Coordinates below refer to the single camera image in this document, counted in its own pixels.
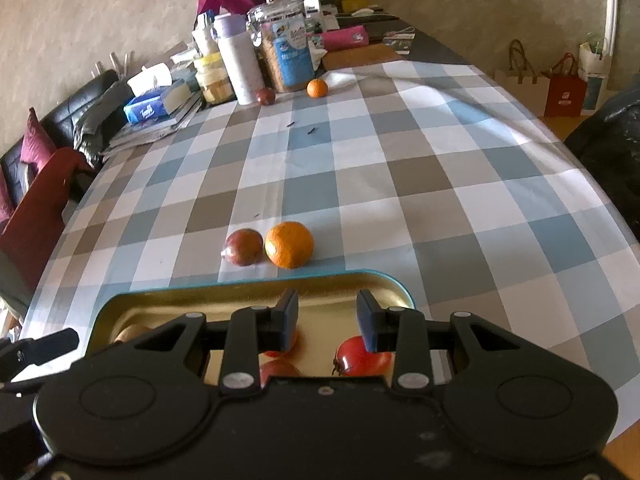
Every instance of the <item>label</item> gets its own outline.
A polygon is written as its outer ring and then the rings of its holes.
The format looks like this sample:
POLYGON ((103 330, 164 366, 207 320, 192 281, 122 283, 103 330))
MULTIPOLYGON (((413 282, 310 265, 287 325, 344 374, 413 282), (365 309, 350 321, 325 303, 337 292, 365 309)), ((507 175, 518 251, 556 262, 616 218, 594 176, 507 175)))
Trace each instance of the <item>label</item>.
POLYGON ((595 110, 598 106, 602 81, 603 78, 597 76, 589 76, 587 79, 587 92, 582 103, 583 110, 595 110))
POLYGON ((285 86, 295 86, 313 79, 314 67, 306 44, 305 21, 300 17, 287 18, 271 24, 273 46, 285 86))

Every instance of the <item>checkered tablecloth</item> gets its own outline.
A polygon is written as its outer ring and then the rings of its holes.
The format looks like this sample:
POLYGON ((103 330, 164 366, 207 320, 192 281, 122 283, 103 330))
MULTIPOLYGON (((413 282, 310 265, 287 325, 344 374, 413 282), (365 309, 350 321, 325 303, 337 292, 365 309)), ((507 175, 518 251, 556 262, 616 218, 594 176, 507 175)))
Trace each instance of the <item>checkered tablecloth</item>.
POLYGON ((638 245, 591 177, 478 69, 398 61, 330 93, 228 103, 100 172, 44 272, 23 337, 75 328, 115 294, 376 269, 429 317, 468 310, 600 374, 616 433, 640 416, 638 245), (228 234, 308 226, 313 261, 221 261, 228 234))

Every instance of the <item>wall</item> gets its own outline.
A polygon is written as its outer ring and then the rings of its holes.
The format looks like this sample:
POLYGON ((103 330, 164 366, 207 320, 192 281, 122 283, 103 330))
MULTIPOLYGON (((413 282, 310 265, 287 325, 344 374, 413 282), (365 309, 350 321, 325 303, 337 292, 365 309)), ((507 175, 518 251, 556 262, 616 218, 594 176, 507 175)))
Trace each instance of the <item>wall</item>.
MULTIPOLYGON (((518 37, 545 68, 591 30, 604 28, 604 0, 370 0, 438 38, 488 73, 518 37)), ((189 37, 197 0, 0 0, 0 152, 21 135, 27 109, 45 114, 115 51, 138 60, 189 37)), ((610 86, 640 66, 640 0, 622 0, 610 86)))

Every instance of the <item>floor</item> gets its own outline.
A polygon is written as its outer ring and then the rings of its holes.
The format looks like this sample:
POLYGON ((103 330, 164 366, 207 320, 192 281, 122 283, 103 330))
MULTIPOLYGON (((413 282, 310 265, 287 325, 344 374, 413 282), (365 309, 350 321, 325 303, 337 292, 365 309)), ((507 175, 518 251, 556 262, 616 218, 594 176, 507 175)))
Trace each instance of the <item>floor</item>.
MULTIPOLYGON (((542 121, 560 140, 565 140, 585 118, 549 117, 542 121)), ((640 421, 611 442, 604 449, 604 456, 630 480, 640 480, 640 421)))

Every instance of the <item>pink pencil case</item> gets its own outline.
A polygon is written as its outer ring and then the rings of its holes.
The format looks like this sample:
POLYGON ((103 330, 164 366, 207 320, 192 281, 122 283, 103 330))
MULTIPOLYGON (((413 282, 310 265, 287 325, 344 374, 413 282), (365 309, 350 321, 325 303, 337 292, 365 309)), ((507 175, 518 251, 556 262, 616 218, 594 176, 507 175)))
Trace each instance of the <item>pink pencil case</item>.
POLYGON ((369 35, 364 25, 356 25, 355 27, 341 28, 339 30, 329 30, 328 32, 323 32, 320 36, 324 43, 324 49, 327 52, 356 48, 357 46, 367 46, 369 44, 369 35))

